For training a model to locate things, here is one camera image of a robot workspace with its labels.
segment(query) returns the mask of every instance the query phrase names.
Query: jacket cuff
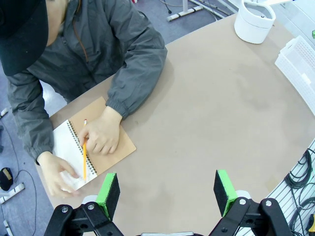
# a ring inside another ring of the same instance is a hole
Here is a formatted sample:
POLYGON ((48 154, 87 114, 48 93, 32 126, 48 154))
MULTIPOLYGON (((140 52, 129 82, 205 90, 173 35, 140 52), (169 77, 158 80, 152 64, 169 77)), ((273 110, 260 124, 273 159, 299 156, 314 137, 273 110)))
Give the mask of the jacket cuff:
POLYGON ((123 119, 129 116, 129 111, 122 102, 118 102, 113 99, 108 99, 106 101, 106 105, 113 108, 116 112, 118 112, 123 117, 123 119))
POLYGON ((31 148, 29 153, 30 153, 31 157, 34 158, 36 164, 39 165, 39 163, 37 162, 37 159, 38 159, 39 155, 41 155, 45 151, 53 153, 53 148, 51 146, 41 146, 41 147, 38 147, 36 149, 31 148))

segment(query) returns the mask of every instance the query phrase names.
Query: green object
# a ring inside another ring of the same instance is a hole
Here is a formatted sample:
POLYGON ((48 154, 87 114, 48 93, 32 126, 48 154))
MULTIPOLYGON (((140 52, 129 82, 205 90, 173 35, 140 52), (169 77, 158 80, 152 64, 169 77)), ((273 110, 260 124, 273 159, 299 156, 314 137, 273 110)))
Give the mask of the green object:
POLYGON ((217 170, 213 188, 221 216, 224 217, 238 198, 226 170, 217 170))
POLYGON ((104 209, 105 215, 110 221, 113 220, 119 195, 120 188, 117 174, 108 173, 98 193, 96 203, 104 209))

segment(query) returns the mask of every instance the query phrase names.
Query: pencil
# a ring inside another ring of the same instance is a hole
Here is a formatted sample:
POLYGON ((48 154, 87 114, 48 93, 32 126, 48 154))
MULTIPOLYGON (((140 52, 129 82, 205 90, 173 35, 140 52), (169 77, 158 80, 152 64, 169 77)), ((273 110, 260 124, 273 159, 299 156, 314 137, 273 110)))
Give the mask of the pencil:
MULTIPOLYGON (((84 126, 86 126, 88 123, 88 120, 84 120, 84 126)), ((86 140, 84 141, 83 144, 83 179, 87 179, 87 142, 86 140)))

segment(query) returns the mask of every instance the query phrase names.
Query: baseball cap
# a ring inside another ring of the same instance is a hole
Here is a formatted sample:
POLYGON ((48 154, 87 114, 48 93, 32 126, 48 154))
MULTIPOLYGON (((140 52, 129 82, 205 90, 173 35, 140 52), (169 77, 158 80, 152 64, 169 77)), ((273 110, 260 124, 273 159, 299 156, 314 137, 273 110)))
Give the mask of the baseball cap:
POLYGON ((0 60, 7 76, 37 61, 47 41, 46 0, 0 0, 0 60))

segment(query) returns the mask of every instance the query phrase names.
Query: white plastic basket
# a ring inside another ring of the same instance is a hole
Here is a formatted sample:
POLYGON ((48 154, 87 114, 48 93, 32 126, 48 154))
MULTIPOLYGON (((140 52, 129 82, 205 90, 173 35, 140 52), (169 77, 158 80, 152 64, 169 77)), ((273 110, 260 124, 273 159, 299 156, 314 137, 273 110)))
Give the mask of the white plastic basket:
POLYGON ((315 51, 301 36, 281 49, 275 62, 315 115, 315 51))

